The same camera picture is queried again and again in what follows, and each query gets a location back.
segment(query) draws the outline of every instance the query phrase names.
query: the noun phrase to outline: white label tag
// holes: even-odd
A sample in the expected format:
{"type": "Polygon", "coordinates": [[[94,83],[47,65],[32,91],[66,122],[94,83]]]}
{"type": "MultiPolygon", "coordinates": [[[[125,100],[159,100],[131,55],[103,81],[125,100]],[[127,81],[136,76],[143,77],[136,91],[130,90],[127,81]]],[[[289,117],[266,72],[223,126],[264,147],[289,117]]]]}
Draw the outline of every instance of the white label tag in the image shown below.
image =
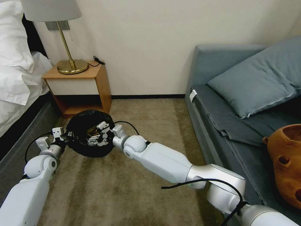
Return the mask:
{"type": "Polygon", "coordinates": [[[189,96],[189,99],[190,99],[190,102],[192,103],[192,100],[194,99],[194,97],[196,96],[197,92],[193,89],[190,96],[189,96]]]}

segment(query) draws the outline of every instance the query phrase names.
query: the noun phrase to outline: gray blanket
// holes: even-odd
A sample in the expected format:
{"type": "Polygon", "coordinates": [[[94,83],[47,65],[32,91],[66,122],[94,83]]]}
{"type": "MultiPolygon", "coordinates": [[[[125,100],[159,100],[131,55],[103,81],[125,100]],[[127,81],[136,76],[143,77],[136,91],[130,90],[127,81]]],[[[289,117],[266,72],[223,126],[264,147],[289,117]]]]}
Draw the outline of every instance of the gray blanket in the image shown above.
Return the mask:
{"type": "Polygon", "coordinates": [[[260,146],[263,137],[290,124],[301,123],[300,101],[297,97],[284,104],[240,119],[232,107],[207,85],[192,87],[214,127],[231,140],[260,146]]]}

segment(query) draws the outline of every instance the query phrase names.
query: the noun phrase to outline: baseboard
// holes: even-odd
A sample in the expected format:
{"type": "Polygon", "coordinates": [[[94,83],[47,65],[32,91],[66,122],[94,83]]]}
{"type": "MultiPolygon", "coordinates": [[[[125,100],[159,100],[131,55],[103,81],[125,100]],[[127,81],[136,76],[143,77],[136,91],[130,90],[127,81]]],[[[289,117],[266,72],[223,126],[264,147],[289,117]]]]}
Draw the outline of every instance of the baseboard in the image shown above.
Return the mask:
{"type": "Polygon", "coordinates": [[[161,95],[112,95],[112,99],[163,99],[184,98],[185,94],[161,94],[161,95]]]}

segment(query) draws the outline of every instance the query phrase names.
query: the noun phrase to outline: lamp cord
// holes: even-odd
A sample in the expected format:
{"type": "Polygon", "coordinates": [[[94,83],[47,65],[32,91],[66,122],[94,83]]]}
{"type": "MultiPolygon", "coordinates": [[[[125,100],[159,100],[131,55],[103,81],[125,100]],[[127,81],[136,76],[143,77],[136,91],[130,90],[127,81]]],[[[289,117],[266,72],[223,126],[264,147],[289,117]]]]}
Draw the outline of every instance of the lamp cord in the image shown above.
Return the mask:
{"type": "Polygon", "coordinates": [[[91,65],[91,66],[93,66],[93,67],[97,67],[99,64],[101,64],[101,65],[105,65],[105,64],[106,64],[105,62],[99,60],[96,56],[93,56],[93,59],[94,59],[96,62],[98,62],[97,65],[92,65],[92,64],[88,63],[89,65],[91,65]]]}

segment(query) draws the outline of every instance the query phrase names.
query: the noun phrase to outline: brass lamp base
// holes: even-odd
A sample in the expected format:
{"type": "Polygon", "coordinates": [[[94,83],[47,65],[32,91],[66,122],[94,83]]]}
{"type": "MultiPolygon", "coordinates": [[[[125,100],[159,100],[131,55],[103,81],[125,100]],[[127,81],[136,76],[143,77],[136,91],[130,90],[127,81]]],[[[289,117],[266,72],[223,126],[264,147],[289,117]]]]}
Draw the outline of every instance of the brass lamp base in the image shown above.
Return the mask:
{"type": "Polygon", "coordinates": [[[67,60],[61,61],[57,66],[57,70],[62,74],[77,74],[89,68],[89,64],[83,60],[67,60]]]}

